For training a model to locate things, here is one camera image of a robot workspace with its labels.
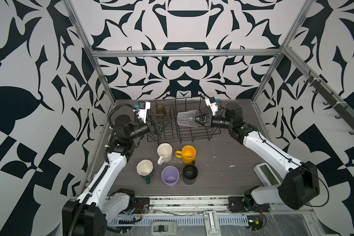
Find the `clear glass cup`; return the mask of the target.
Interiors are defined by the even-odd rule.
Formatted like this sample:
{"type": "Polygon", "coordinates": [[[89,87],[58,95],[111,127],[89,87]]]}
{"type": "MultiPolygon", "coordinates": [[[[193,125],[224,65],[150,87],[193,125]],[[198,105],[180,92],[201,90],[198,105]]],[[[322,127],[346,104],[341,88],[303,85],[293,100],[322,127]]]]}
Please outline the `clear glass cup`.
{"type": "Polygon", "coordinates": [[[179,112],[177,115],[177,123],[179,126],[183,127],[198,128],[199,125],[195,123],[195,118],[198,116],[198,110],[179,112]]]}

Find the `amber textured glass cup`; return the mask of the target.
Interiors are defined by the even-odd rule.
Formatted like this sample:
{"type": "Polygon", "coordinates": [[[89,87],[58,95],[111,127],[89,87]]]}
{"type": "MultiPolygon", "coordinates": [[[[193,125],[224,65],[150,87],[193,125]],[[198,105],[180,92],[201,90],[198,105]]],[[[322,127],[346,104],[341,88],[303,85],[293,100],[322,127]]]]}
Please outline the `amber textured glass cup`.
{"type": "Polygon", "coordinates": [[[162,115],[163,117],[166,116],[166,108],[163,104],[156,105],[156,114],[162,115]]]}

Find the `green mug white inside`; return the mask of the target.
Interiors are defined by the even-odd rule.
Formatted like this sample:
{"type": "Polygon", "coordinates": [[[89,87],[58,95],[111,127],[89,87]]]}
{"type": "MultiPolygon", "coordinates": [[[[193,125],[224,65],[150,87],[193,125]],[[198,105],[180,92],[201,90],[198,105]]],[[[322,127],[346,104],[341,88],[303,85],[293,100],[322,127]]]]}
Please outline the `green mug white inside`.
{"type": "Polygon", "coordinates": [[[137,164],[136,171],[146,181],[146,184],[150,184],[150,179],[153,177],[153,163],[150,160],[140,161],[137,164]]]}

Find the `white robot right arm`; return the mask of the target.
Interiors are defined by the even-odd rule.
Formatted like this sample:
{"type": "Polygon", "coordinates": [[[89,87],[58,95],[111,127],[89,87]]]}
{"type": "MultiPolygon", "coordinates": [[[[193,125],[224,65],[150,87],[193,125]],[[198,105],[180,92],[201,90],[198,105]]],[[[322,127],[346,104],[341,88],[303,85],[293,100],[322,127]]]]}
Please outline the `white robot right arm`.
{"type": "Polygon", "coordinates": [[[242,108],[228,103],[222,115],[216,115],[217,105],[206,114],[194,114],[196,125],[228,130],[230,136],[241,145],[255,152],[282,178],[282,183],[259,186],[244,194],[244,206],[248,210],[267,204],[285,204],[298,210],[320,194],[318,169],[310,161],[305,163],[288,155],[267,140],[257,127],[243,120],[242,108]]]}

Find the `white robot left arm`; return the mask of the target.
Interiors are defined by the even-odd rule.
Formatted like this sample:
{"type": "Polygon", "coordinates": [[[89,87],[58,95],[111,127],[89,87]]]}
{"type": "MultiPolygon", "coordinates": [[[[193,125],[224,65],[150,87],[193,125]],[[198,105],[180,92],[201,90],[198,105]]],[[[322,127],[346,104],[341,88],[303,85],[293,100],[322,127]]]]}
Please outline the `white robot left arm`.
{"type": "Polygon", "coordinates": [[[134,152],[135,139],[147,134],[161,135],[171,121],[148,118],[137,123],[128,115],[120,115],[115,120],[109,118],[108,122],[113,132],[105,149],[105,162],[83,193],[64,205],[64,236],[103,236],[107,230],[113,231],[108,223],[135,204],[135,194],[128,189],[120,189],[110,200],[107,199],[116,178],[134,152]]]}

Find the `cream white mug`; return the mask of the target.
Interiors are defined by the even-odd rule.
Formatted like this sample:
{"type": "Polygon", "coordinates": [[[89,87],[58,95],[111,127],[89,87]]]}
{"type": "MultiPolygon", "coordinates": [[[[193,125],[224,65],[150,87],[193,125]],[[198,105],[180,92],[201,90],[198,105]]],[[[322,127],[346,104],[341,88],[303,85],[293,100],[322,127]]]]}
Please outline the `cream white mug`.
{"type": "Polygon", "coordinates": [[[160,144],[157,148],[157,154],[159,155],[157,164],[162,165],[164,162],[169,162],[172,159],[172,152],[173,148],[170,144],[160,144]]]}

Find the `yellow mug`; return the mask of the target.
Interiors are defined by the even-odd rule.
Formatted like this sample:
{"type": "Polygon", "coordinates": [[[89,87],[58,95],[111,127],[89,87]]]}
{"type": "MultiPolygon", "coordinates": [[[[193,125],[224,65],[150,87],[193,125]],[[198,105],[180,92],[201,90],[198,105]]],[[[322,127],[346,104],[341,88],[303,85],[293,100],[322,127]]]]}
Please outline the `yellow mug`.
{"type": "Polygon", "coordinates": [[[175,156],[180,158],[184,164],[192,164],[195,161],[196,149],[193,146],[184,146],[181,151],[176,151],[175,156]]]}

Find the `black mug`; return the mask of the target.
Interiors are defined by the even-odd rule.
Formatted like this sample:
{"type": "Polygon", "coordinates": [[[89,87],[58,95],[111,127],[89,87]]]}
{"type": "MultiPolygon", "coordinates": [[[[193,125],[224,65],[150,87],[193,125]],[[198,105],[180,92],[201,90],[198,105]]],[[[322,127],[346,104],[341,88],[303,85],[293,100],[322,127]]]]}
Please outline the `black mug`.
{"type": "Polygon", "coordinates": [[[197,180],[198,169],[195,166],[195,163],[196,163],[195,161],[192,161],[191,164],[188,164],[183,168],[183,172],[182,172],[183,182],[186,185],[193,185],[197,180]]]}

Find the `lavender plastic cup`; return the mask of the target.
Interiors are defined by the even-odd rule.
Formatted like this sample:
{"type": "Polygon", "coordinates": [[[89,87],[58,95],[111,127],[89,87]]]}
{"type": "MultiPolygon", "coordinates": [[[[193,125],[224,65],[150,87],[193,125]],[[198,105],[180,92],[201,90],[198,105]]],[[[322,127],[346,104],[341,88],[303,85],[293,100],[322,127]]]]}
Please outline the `lavender plastic cup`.
{"type": "Polygon", "coordinates": [[[162,181],[169,188],[174,188],[180,178],[179,170],[174,166],[165,167],[161,174],[162,181]]]}

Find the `white digital kitchen scale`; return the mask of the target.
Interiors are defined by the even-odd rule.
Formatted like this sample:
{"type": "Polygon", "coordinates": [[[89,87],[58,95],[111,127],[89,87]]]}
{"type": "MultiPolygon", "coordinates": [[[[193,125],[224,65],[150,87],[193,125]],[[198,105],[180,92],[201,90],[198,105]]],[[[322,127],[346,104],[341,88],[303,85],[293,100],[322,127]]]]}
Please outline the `white digital kitchen scale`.
{"type": "Polygon", "coordinates": [[[260,182],[262,183],[262,186],[273,186],[281,184],[279,178],[276,176],[276,174],[266,162],[257,164],[253,168],[253,171],[259,178],[260,182]]]}

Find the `small green circuit board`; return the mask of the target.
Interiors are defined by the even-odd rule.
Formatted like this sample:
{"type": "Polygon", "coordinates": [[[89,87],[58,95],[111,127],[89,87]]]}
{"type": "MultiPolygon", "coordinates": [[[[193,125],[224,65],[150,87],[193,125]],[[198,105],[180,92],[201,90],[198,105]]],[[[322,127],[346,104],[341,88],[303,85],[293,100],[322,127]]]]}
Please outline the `small green circuit board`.
{"type": "Polygon", "coordinates": [[[259,231],[266,226],[267,218],[263,214],[247,216],[248,229],[251,231],[259,231]]]}

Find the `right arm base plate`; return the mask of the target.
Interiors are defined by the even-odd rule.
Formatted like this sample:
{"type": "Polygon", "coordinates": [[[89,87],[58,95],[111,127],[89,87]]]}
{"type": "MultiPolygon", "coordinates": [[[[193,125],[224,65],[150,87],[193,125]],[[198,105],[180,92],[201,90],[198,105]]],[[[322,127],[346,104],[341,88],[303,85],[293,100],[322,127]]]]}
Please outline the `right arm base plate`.
{"type": "Polygon", "coordinates": [[[259,205],[249,197],[229,197],[228,198],[228,210],[232,213],[243,212],[269,212],[269,204],[259,205]]]}

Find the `grey switch box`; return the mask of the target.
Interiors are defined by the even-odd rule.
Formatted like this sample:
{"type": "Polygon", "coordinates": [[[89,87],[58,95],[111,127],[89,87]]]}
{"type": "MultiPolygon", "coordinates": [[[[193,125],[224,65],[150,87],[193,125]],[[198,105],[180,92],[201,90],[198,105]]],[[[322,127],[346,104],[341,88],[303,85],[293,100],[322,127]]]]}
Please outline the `grey switch box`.
{"type": "Polygon", "coordinates": [[[175,236],[177,234],[176,221],[154,221],[151,224],[152,236],[175,236]]]}

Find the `white centre bracket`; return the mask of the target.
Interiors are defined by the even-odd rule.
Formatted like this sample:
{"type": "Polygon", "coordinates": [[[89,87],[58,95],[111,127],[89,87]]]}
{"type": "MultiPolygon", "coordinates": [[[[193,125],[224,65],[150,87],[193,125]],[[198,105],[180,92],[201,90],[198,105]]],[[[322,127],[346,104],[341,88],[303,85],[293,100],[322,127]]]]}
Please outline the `white centre bracket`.
{"type": "Polygon", "coordinates": [[[221,236],[219,219],[215,210],[206,210],[203,212],[204,224],[207,236],[221,236]]]}

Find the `black wall hook rail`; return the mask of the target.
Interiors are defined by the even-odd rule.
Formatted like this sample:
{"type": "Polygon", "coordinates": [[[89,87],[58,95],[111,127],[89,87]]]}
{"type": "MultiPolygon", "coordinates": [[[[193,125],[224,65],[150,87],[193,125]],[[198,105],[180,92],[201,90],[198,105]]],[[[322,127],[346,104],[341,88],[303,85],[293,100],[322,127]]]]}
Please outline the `black wall hook rail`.
{"type": "Polygon", "coordinates": [[[319,94],[323,99],[323,105],[332,108],[336,111],[338,116],[336,119],[343,119],[345,123],[352,129],[349,132],[350,135],[354,135],[354,109],[347,103],[340,95],[332,89],[325,79],[321,77],[315,77],[310,70],[308,73],[303,72],[303,75],[307,78],[305,84],[310,84],[313,90],[313,98],[311,101],[311,107],[314,107],[314,101],[319,94]]]}

